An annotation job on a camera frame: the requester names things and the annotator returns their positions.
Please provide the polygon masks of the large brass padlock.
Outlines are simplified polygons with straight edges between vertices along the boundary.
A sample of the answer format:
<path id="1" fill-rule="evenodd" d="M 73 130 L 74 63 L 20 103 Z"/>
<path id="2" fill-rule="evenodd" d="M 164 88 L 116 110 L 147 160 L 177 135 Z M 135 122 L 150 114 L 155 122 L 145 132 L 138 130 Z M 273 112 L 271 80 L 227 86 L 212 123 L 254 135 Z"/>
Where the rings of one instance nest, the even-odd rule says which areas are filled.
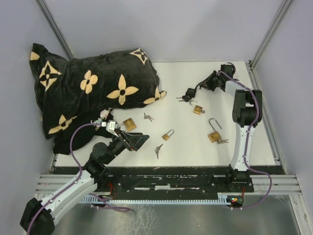
<path id="1" fill-rule="evenodd" d="M 122 126 L 125 126 L 127 132 L 132 131 L 137 127 L 132 118 L 128 118 L 127 120 L 119 124 L 117 127 L 120 128 Z"/>

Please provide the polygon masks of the black padlock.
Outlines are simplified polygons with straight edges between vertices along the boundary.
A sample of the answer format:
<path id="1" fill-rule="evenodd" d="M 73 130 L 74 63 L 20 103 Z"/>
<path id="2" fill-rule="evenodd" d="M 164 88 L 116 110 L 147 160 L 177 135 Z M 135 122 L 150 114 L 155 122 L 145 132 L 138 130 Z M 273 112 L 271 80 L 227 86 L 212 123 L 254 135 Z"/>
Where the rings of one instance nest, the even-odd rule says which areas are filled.
<path id="1" fill-rule="evenodd" d="M 197 89 L 200 88 L 200 85 L 198 84 L 195 88 L 188 88 L 185 93 L 185 98 L 188 98 L 191 100 L 196 96 Z"/>

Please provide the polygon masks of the large padlock keys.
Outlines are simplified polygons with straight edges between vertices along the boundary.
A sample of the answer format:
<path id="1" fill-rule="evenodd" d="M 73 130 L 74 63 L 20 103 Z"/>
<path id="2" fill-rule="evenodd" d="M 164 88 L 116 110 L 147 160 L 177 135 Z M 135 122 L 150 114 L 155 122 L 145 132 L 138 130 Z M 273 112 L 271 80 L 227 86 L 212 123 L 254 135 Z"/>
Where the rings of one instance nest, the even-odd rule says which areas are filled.
<path id="1" fill-rule="evenodd" d="M 147 115 L 146 113 L 144 113 L 144 119 L 147 119 L 151 122 L 153 122 L 155 120 L 154 118 L 152 118 L 150 115 Z"/>

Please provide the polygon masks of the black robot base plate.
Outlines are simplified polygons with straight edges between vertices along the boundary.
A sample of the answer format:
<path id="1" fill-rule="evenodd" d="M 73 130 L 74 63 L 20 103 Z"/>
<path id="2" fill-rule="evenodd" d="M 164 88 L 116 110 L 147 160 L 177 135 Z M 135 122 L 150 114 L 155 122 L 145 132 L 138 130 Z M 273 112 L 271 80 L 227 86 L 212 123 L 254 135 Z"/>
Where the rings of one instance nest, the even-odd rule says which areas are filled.
<path id="1" fill-rule="evenodd" d="M 211 193 L 253 192 L 250 177 L 247 184 L 231 183 L 229 167 L 110 167 L 106 182 L 97 192 L 189 191 Z"/>

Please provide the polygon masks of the small padlock keys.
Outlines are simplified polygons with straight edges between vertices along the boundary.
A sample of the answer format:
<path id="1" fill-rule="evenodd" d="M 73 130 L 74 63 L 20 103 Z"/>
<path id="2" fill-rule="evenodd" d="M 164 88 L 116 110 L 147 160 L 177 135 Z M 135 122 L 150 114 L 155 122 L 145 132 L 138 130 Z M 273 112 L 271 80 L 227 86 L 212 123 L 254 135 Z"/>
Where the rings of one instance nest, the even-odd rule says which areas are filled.
<path id="1" fill-rule="evenodd" d="M 159 159 L 159 151 L 160 151 L 162 146 L 163 146 L 163 144 L 161 144 L 155 148 L 155 154 L 156 154 L 157 159 Z"/>

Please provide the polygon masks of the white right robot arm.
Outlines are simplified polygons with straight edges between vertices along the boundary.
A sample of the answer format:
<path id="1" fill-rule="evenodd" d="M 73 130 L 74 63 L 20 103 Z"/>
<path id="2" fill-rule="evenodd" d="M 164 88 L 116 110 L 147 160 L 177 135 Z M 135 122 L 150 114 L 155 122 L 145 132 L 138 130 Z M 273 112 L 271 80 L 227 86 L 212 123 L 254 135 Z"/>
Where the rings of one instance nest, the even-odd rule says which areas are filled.
<path id="1" fill-rule="evenodd" d="M 252 137 L 263 116 L 262 91 L 242 84 L 233 77 L 235 72 L 235 65 L 228 62 L 196 85 L 196 89 L 209 91 L 219 88 L 234 98 L 232 119 L 236 126 L 235 149 L 224 180 L 224 185 L 229 191 L 238 190 L 250 179 L 249 153 Z"/>

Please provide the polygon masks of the black padlock keys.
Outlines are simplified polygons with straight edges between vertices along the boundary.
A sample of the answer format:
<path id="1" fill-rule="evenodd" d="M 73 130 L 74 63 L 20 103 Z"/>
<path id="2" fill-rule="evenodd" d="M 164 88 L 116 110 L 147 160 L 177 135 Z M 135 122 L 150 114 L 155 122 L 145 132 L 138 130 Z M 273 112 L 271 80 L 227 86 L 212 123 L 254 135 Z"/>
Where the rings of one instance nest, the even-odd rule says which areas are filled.
<path id="1" fill-rule="evenodd" d="M 177 97 L 177 99 L 179 99 L 179 102 L 189 102 L 190 101 L 190 98 L 189 98 L 189 96 L 185 96 L 185 95 L 183 95 L 183 96 L 181 96 L 181 97 Z"/>

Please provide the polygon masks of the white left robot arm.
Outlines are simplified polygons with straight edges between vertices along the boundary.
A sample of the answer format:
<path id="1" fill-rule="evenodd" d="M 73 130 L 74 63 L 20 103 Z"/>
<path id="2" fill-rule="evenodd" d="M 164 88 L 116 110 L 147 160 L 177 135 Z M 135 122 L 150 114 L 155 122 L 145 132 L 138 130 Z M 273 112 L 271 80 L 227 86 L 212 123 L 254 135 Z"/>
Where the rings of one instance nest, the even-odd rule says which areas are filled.
<path id="1" fill-rule="evenodd" d="M 142 133 L 115 130 L 110 144 L 96 143 L 84 166 L 66 184 L 41 200 L 32 198 L 26 204 L 20 225 L 28 235 L 50 235 L 61 219 L 85 196 L 108 186 L 107 165 L 125 149 L 138 151 L 149 139 Z"/>

